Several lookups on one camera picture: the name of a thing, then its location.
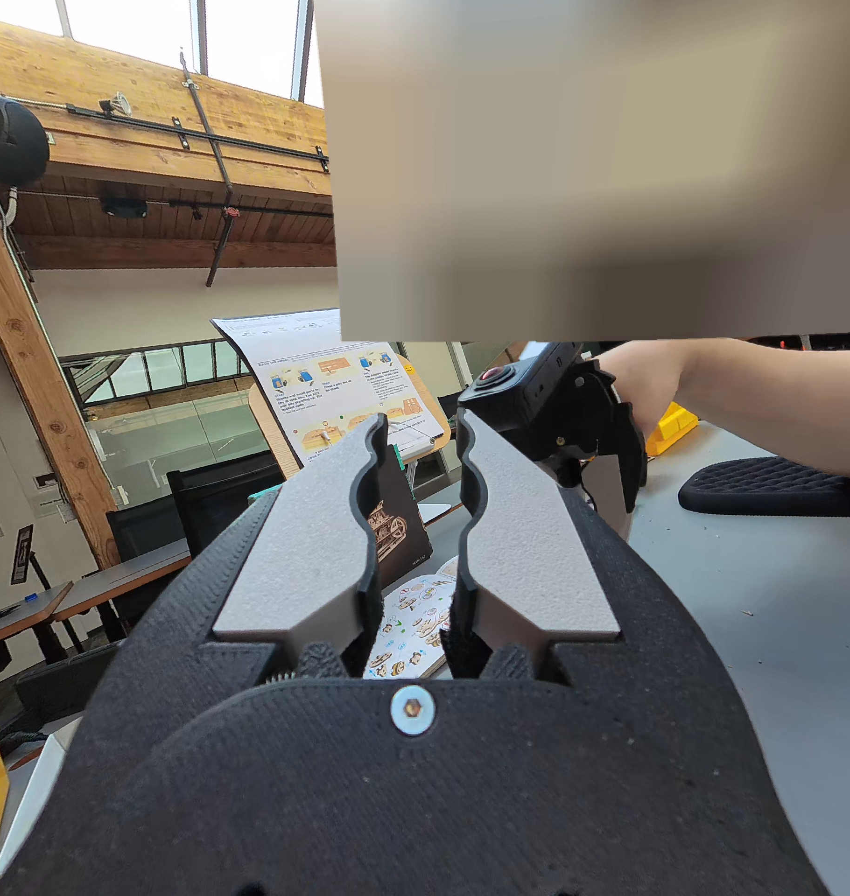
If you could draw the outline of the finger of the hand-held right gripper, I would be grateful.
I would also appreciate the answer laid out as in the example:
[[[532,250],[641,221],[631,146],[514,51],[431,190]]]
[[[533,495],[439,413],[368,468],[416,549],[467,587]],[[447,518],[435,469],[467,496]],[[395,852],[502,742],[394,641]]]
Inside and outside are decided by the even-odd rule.
[[[617,455],[599,455],[583,465],[583,491],[597,514],[624,542],[629,542],[632,512],[625,498]]]

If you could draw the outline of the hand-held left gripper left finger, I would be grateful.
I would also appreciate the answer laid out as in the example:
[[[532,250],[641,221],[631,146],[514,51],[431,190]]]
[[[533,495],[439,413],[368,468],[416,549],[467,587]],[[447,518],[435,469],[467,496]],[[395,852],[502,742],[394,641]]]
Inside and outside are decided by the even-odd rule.
[[[295,665],[329,644],[361,676],[384,603],[375,535],[388,422],[370,416],[281,487],[213,625],[226,643],[275,643]]]

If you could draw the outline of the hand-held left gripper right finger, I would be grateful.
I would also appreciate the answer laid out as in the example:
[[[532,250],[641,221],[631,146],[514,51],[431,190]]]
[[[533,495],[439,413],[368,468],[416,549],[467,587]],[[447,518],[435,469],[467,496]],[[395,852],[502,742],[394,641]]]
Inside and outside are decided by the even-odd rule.
[[[557,644],[611,644],[620,624],[571,510],[587,509],[472,410],[457,415],[461,498],[471,515],[458,548],[450,629],[453,678],[478,678],[507,645],[531,668]]]

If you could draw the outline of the person's right forearm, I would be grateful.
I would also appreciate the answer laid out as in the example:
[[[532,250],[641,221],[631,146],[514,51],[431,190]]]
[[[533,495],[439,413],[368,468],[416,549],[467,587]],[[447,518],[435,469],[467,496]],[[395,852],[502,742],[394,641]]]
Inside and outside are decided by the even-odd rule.
[[[598,364],[645,436],[675,402],[765,451],[850,477],[850,350],[633,341],[600,354]]]

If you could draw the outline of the black office chair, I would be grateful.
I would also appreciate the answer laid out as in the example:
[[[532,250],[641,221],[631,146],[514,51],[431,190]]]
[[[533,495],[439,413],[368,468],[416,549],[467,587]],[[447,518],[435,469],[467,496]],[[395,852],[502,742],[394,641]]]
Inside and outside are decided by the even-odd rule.
[[[109,511],[106,519],[122,563],[185,539],[172,495]]]
[[[192,558],[248,509],[251,495],[286,481],[269,450],[188,471],[170,471],[167,478]]]

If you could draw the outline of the black kit box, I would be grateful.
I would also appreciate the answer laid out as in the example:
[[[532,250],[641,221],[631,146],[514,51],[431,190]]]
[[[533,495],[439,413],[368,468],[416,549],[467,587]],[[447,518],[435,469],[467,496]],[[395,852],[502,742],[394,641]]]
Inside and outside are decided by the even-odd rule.
[[[392,445],[378,472],[380,503],[368,517],[382,590],[430,559],[433,549],[407,476]]]

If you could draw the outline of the illustrated instruction booklet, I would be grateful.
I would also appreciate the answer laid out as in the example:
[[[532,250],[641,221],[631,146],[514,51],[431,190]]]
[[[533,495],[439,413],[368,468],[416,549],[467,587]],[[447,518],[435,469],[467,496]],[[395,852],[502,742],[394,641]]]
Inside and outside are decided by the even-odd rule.
[[[450,628],[458,558],[435,574],[413,578],[390,592],[366,662],[366,680],[428,678],[445,664],[441,633]]]

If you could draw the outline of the wooden display stand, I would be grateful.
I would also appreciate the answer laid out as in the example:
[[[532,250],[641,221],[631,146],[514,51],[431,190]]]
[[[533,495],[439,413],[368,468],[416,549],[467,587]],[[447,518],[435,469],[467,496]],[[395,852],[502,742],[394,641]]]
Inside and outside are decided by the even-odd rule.
[[[451,439],[451,428],[439,402],[431,395],[429,388],[424,384],[413,365],[403,355],[397,354],[397,357],[400,363],[404,365],[421,401],[429,408],[436,421],[443,425],[443,434],[433,441],[433,446],[420,451],[413,457],[415,461],[419,461],[429,454],[441,451],[448,445]],[[284,433],[281,431],[278,421],[275,420],[272,410],[258,385],[251,386],[248,392],[248,404],[270,451],[281,469],[281,473],[286,479],[292,478],[302,469],[302,464],[293,454],[291,446],[285,439]]]

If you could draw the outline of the black wrist rest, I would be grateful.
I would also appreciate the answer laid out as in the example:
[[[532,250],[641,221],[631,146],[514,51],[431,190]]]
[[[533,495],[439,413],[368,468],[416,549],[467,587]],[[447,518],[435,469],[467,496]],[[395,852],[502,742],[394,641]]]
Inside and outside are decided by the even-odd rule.
[[[680,488],[688,511],[732,516],[850,517],[850,477],[767,456],[712,464]]]

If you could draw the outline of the printed instruction sheet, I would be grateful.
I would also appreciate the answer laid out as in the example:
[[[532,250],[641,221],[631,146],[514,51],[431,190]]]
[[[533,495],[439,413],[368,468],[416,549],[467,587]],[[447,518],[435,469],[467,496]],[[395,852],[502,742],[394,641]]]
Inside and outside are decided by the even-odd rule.
[[[375,414],[403,461],[435,447],[443,424],[388,342],[345,342],[338,309],[211,319],[245,362],[302,465]]]

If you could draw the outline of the grey desk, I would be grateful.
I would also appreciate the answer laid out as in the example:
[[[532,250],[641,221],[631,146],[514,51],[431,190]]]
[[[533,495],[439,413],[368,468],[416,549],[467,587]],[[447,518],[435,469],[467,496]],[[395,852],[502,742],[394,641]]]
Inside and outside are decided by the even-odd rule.
[[[14,637],[34,626],[50,621],[73,585],[67,581],[38,593],[32,599],[24,599],[10,607],[10,613],[0,617],[0,642]]]
[[[127,594],[142,585],[177,573],[192,560],[186,539],[181,539],[75,581],[50,616],[63,622]]]

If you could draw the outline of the black round speaker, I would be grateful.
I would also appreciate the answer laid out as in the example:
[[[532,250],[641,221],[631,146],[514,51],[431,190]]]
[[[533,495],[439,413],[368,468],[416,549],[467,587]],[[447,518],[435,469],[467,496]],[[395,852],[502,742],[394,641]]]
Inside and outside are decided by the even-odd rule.
[[[38,118],[26,106],[0,98],[0,184],[24,187],[40,179],[50,144]]]

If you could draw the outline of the wooden post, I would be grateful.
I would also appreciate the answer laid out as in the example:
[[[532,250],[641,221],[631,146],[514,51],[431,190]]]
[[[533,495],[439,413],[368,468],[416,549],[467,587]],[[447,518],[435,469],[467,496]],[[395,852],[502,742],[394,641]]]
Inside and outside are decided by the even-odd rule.
[[[0,349],[98,567],[119,564],[110,483],[1,227]]]

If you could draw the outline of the black lighting rail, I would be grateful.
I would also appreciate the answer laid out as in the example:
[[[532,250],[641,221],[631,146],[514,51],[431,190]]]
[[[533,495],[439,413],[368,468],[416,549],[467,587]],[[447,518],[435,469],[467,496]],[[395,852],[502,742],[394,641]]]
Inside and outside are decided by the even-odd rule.
[[[151,122],[143,119],[117,116],[109,112],[92,110],[81,106],[74,106],[72,104],[64,104],[63,109],[68,114],[78,118],[85,118],[97,122],[107,123],[110,125],[126,126],[134,129],[153,131],[157,133],[176,136],[184,145],[184,149],[187,148],[188,140],[190,138],[195,138],[198,140],[203,140],[211,146],[216,146],[218,148],[221,145],[226,145],[232,148],[269,152],[273,154],[283,155],[296,160],[313,161],[320,164],[324,172],[330,172],[330,159],[326,154],[324,154],[322,147],[320,146],[316,147],[315,152],[302,151],[255,140],[246,140],[237,137],[218,135],[210,131],[188,129],[183,127],[182,125],[166,125],[163,123]]]

